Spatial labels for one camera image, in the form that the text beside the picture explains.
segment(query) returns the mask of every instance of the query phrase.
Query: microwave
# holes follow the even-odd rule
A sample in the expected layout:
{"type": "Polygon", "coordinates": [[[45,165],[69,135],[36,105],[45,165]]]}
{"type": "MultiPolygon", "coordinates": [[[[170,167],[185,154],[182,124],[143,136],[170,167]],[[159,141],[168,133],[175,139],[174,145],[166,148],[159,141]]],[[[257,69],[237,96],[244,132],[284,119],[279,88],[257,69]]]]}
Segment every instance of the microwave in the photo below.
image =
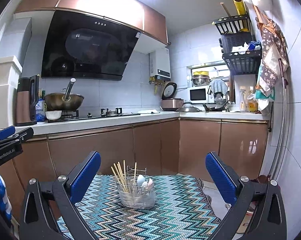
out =
{"type": "Polygon", "coordinates": [[[214,104],[214,95],[208,95],[210,86],[199,86],[187,88],[188,100],[193,104],[214,104]]]}

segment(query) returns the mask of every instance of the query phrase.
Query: white egg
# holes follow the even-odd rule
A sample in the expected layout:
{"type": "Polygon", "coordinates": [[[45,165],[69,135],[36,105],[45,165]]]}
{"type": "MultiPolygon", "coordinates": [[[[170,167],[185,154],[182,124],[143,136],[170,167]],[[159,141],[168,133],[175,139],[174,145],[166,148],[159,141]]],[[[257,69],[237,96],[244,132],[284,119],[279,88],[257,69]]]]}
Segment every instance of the white egg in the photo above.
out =
{"type": "Polygon", "coordinates": [[[153,180],[152,180],[152,179],[149,179],[148,187],[151,187],[153,184],[154,184],[153,180]]]}
{"type": "Polygon", "coordinates": [[[143,175],[138,175],[138,178],[137,178],[137,186],[140,187],[144,182],[145,182],[145,177],[143,175]]]}
{"type": "Polygon", "coordinates": [[[148,186],[147,181],[144,181],[143,184],[141,184],[141,186],[142,186],[142,187],[147,187],[147,186],[148,186]]]}

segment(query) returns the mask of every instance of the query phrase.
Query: ceiling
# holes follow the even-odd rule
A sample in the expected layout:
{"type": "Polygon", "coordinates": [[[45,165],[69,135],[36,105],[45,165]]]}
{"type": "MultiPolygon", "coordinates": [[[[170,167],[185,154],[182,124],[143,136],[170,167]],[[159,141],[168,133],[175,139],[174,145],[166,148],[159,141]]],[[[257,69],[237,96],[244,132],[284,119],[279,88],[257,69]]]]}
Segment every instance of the ceiling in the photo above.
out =
{"type": "Polygon", "coordinates": [[[139,0],[166,17],[168,36],[211,23],[227,14],[223,2],[232,15],[236,14],[233,0],[139,0]]]}

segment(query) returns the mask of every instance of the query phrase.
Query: dish soap bottle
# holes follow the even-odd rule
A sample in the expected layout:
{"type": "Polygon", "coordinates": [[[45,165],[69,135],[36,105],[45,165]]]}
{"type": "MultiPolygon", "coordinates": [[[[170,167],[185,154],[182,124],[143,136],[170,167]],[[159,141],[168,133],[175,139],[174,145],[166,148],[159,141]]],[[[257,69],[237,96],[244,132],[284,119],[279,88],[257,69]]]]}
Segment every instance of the dish soap bottle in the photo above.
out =
{"type": "Polygon", "coordinates": [[[244,99],[244,93],[246,92],[244,87],[240,87],[240,99],[239,99],[239,110],[246,112],[246,103],[244,99]]]}
{"type": "Polygon", "coordinates": [[[249,95],[247,97],[247,105],[248,105],[248,111],[249,112],[255,112],[258,110],[258,103],[255,99],[255,95],[253,94],[254,87],[250,87],[249,89],[249,95]]]}

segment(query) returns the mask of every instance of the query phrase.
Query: dish rack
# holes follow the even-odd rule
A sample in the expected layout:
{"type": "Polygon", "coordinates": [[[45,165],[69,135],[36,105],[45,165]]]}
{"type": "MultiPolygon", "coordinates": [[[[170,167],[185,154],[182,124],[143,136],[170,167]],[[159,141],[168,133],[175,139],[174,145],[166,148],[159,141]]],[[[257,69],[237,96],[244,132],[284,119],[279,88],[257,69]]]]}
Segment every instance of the dish rack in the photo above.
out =
{"type": "Polygon", "coordinates": [[[233,75],[257,74],[260,66],[261,50],[250,50],[245,54],[231,52],[233,47],[254,41],[252,22],[248,14],[220,18],[212,23],[218,29],[223,60],[233,75]]]}
{"type": "Polygon", "coordinates": [[[134,176],[134,171],[135,169],[131,169],[129,166],[127,166],[127,184],[123,185],[117,183],[120,201],[125,207],[150,209],[155,205],[157,200],[154,184],[149,187],[137,186],[138,175],[142,174],[147,183],[149,182],[150,176],[147,175],[147,169],[136,170],[136,176],[134,176]]]}

